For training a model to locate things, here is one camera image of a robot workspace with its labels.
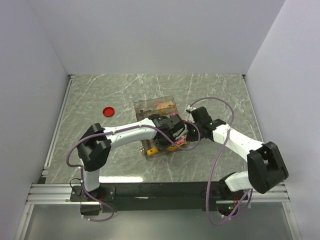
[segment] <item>white backdrop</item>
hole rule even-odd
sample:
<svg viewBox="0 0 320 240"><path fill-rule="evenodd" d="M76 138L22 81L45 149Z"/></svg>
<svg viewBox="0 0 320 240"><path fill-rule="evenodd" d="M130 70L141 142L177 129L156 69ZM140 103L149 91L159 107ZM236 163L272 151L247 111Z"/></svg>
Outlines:
<svg viewBox="0 0 320 240"><path fill-rule="evenodd" d="M320 239L320 1L286 0L246 82L265 141L289 171L303 239Z"/></svg>
<svg viewBox="0 0 320 240"><path fill-rule="evenodd" d="M11 240L44 167L68 76L25 0L0 1L0 33L0 239Z"/></svg>
<svg viewBox="0 0 320 240"><path fill-rule="evenodd" d="M69 74L246 74L285 0L28 0Z"/></svg>

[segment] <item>red circular object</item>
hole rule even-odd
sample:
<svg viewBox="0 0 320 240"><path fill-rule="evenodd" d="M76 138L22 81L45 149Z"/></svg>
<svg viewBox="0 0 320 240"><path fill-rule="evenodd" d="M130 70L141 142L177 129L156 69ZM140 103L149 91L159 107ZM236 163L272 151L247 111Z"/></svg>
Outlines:
<svg viewBox="0 0 320 240"><path fill-rule="evenodd" d="M107 106L105 109L103 109L102 113L106 117L112 117L115 114L115 110L112 107Z"/></svg>

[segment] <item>transparent plastic box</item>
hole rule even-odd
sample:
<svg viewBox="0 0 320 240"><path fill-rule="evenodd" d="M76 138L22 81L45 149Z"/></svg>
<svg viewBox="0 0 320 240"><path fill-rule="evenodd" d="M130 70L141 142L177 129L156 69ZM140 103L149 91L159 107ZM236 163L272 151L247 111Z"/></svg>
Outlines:
<svg viewBox="0 0 320 240"><path fill-rule="evenodd" d="M159 114L161 116L169 116L172 114L179 114L176 108L176 102L173 96L165 96L160 98L154 98L150 100L134 102L135 116L138 121L148 118L152 114ZM155 155L148 156L147 151L154 148L152 140L142 140L142 152L145 154L145 158L153 158L155 156L164 155L169 153L168 151L161 151Z"/></svg>

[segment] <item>metal frame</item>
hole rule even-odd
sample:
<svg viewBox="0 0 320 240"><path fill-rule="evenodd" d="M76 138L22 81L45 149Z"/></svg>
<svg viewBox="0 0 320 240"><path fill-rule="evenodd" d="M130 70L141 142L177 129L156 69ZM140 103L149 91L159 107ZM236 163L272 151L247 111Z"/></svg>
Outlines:
<svg viewBox="0 0 320 240"><path fill-rule="evenodd" d="M34 209L33 204L26 204L24 206L22 217L21 217L20 223L18 225L18 228L16 230L14 240L24 240L25 239L33 209Z"/></svg>
<svg viewBox="0 0 320 240"><path fill-rule="evenodd" d="M59 117L55 126L55 130L52 136L52 140L49 146L48 154L46 156L45 164L42 171L42 178L46 178L49 171L49 166L51 164L52 155L54 153L54 148L57 142L57 137L59 134L62 117L65 112L66 102L69 97L70 88L73 83L75 75L70 76L70 80L64 95ZM20 223L17 228L15 235L15 240L25 239L25 235L28 229L28 225L32 216L32 212L35 205L80 205L81 202L71 202L70 195L72 189L69 184L32 184ZM293 212L290 198L287 193L285 184L282 182L276 187L265 194L260 194L253 191L252 200L253 203L282 203L284 213L288 222L288 226L292 235L293 240L302 240L302 236L297 224L295 214ZM217 204L229 204L232 201L217 201ZM85 202L86 205L98 205L98 202Z"/></svg>
<svg viewBox="0 0 320 240"><path fill-rule="evenodd" d="M283 209L286 220L288 221L288 225L290 228L290 232L293 240L302 240L302 235L297 223L296 216L294 214L294 210L290 202L283 202Z"/></svg>
<svg viewBox="0 0 320 240"><path fill-rule="evenodd" d="M54 129L54 132L53 132L53 136L52 136L52 140L51 140L50 147L49 147L49 150L48 150L48 154L47 154L46 159L45 159L44 167L49 167L50 166L52 155L54 154L54 149L55 149L55 146L56 146L56 143L57 143L57 137L58 137L59 130L60 130L61 120L62 120L62 116L64 115L64 112L65 112L66 102L67 102L68 97L69 97L70 88L71 88L71 84L73 82L73 78L74 78L74 75L70 76L70 80L69 80L68 86L66 88L64 98L63 98L63 102L62 102L61 110L60 110L60 113L59 113L59 117L58 117L58 120L57 120L56 125L55 125L55 129Z"/></svg>
<svg viewBox="0 0 320 240"><path fill-rule="evenodd" d="M72 189L69 184L32 184L26 199L26 205L36 204L76 204L81 202L70 202ZM285 184L275 186L272 191L260 194L253 191L253 203L283 203L290 202ZM232 201L217 201L219 204L232 203ZM85 204L98 205L98 202L85 202Z"/></svg>

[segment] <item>gray marble surface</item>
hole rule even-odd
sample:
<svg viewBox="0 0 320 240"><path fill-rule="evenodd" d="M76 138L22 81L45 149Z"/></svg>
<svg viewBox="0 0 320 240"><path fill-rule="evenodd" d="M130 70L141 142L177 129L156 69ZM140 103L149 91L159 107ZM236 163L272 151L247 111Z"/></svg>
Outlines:
<svg viewBox="0 0 320 240"><path fill-rule="evenodd" d="M186 106L207 96L229 102L235 111L233 127L243 134L261 141L262 137L252 109L245 82L240 74L102 74L76 75L69 96L52 160L47 184L65 184L79 177L78 169L66 165L69 149L87 128L100 123L116 127L136 122L134 102L173 96L179 114L186 119ZM106 118L102 111L112 106L115 115ZM227 106L216 100L204 100L196 107L207 108L212 119L231 120ZM121 146L109 154L100 170L101 182L189 182L207 181L214 158L221 147L210 140L202 140L193 151L178 151L146 160L141 142ZM79 163L76 152L71 163ZM246 162L226 149L219 159L213 180L232 172L246 170Z"/></svg>

